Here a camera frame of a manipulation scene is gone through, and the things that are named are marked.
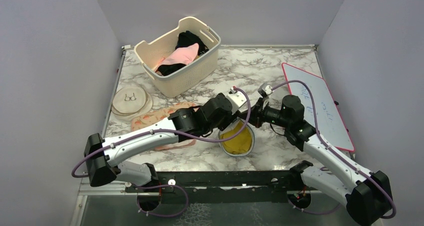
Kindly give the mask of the white mesh cylindrical laundry bag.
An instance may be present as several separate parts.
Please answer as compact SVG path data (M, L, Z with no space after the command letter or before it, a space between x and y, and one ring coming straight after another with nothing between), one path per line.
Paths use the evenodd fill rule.
M218 133L220 140L227 139L235 135L244 125L244 119L235 120L227 129ZM221 149L231 157L245 157L249 155L255 145L255 134L249 125L231 140L220 142Z

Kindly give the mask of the yellow bra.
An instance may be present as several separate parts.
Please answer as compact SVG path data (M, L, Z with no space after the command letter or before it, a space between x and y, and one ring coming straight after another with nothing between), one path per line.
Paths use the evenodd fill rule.
M243 121L238 121L234 129L231 129L227 132L220 133L220 139L227 139L237 133L242 126L244 125ZM231 140L227 140L221 143L223 150L230 155L244 155L247 154L253 143L253 135L249 131L249 127L246 126L240 134L234 137Z

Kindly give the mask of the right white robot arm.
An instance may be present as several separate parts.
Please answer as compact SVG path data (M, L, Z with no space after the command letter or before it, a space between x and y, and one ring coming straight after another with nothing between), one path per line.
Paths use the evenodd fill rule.
M281 108L270 107L263 97L249 110L248 122L259 128L269 123L284 128L284 137L300 151L323 164L330 173L322 172L303 161L292 167L289 185L300 190L312 187L333 198L346 208L350 217L361 226L370 226L378 219L396 215L388 176L360 166L331 145L304 119L305 107L298 96L286 95Z

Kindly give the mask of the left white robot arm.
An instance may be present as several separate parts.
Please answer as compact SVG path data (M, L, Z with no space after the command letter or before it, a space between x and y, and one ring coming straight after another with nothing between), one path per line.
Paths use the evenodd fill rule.
M99 133L90 135L84 150L90 186L134 180L144 191L152 191L157 186L153 165L125 166L124 161L164 145L189 139L207 141L208 133L228 127L245 103L240 92L219 93L204 105L180 108L159 122L128 134L110 138L102 138Z

